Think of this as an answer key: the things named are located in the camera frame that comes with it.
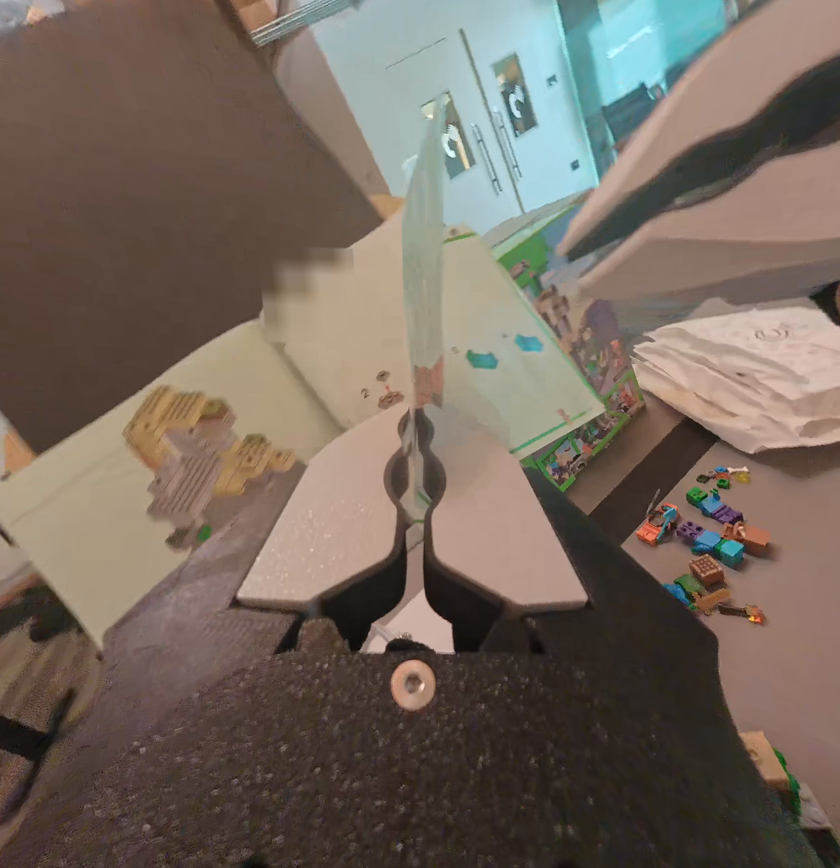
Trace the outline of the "green toy brick set box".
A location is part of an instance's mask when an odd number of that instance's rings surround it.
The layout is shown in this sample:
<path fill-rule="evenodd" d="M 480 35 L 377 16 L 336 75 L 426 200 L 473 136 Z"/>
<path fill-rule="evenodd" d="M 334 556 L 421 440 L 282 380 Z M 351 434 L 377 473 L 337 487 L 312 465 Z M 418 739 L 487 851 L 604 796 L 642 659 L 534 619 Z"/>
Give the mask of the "green toy brick set box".
<path fill-rule="evenodd" d="M 592 260 L 572 261 L 556 252 L 585 198 L 538 209 L 524 227 L 493 246 L 500 265 L 601 406 L 559 409 L 559 426 L 523 448 L 522 464 L 562 492 L 645 406 L 610 303 L 579 296 L 577 279 Z"/>

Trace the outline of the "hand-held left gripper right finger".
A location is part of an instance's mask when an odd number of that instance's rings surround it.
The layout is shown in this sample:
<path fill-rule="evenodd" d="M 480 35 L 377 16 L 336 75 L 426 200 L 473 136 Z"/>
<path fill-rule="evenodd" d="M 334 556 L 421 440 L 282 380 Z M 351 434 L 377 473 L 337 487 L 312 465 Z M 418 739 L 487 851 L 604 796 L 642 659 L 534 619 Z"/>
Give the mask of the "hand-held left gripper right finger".
<path fill-rule="evenodd" d="M 584 609 L 578 572 L 520 461 L 464 414 L 424 415 L 424 587 L 456 649 L 500 621 Z"/>

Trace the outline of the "toy brick castle model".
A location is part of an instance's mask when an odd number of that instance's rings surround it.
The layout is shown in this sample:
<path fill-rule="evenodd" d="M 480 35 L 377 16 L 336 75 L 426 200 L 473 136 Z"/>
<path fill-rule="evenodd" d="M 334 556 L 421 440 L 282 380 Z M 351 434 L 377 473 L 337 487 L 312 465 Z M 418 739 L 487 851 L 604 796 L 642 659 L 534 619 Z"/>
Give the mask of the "toy brick castle model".
<path fill-rule="evenodd" d="M 740 732 L 740 740 L 764 783 L 807 832 L 832 832 L 833 826 L 812 790 L 789 770 L 784 755 L 774 748 L 762 731 Z"/>

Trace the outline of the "glass office door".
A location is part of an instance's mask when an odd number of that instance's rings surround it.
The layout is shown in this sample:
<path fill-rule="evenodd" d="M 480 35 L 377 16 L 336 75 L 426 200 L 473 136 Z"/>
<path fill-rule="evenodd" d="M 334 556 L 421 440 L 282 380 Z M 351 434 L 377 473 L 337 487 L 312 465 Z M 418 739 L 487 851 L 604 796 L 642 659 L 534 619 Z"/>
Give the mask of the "glass office door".
<path fill-rule="evenodd" d="M 441 100 L 445 219 L 486 233 L 597 182 L 554 5 L 483 6 L 385 67 L 399 154 Z"/>

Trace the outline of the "brick building instruction booklet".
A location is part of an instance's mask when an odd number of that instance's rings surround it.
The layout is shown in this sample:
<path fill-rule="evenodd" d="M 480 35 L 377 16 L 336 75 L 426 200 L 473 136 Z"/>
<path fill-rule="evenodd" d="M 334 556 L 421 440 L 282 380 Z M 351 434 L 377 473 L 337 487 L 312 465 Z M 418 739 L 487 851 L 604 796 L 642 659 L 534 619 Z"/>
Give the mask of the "brick building instruction booklet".
<path fill-rule="evenodd" d="M 410 413 L 401 504 L 425 529 L 425 414 L 464 414 L 521 461 L 559 409 L 601 408 L 480 236 L 434 245 L 443 106 L 425 119 L 404 211 L 286 268 L 257 319 L 0 483 L 0 524 L 99 649 L 170 572 L 276 496 L 253 564 L 309 461 L 383 410 Z"/>

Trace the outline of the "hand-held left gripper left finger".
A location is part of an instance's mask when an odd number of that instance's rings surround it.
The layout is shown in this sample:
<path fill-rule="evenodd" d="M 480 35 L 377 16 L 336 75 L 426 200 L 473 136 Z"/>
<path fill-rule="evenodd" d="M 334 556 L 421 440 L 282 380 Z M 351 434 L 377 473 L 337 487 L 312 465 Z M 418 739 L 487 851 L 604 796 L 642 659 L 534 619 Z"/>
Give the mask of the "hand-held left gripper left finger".
<path fill-rule="evenodd" d="M 351 649 L 407 584 L 404 407 L 349 429 L 309 461 L 237 591 L 249 609 L 332 621 Z"/>

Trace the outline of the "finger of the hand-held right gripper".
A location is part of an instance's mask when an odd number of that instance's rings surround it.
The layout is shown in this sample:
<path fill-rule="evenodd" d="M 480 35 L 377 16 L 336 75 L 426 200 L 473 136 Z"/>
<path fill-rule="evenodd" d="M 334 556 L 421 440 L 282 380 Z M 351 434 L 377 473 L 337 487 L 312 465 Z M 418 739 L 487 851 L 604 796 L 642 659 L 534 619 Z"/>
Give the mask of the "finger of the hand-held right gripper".
<path fill-rule="evenodd" d="M 766 2 L 632 135 L 559 245 L 569 258 L 727 192 L 768 162 L 840 146 L 840 2 Z"/>
<path fill-rule="evenodd" d="M 840 146 L 768 162 L 725 193 L 662 213 L 578 278 L 589 298 L 816 288 L 840 279 Z"/>

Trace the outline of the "pile of colourful loose bricks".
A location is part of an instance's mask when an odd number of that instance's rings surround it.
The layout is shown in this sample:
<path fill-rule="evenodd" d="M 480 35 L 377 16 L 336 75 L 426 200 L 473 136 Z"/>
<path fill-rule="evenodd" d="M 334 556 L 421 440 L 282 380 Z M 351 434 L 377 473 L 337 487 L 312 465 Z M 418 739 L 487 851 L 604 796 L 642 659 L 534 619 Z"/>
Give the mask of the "pile of colourful loose bricks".
<path fill-rule="evenodd" d="M 656 491 L 634 538 L 648 548 L 660 548 L 673 540 L 688 549 L 686 572 L 663 588 L 697 615 L 721 614 L 763 626 L 767 619 L 755 604 L 734 604 L 727 573 L 746 565 L 747 557 L 766 557 L 772 539 L 766 531 L 749 524 L 741 510 L 733 508 L 722 494 L 732 483 L 751 481 L 746 466 L 719 465 L 697 475 L 697 484 L 686 492 L 686 504 L 709 521 L 704 526 L 683 515 L 674 504 L 661 500 Z"/>

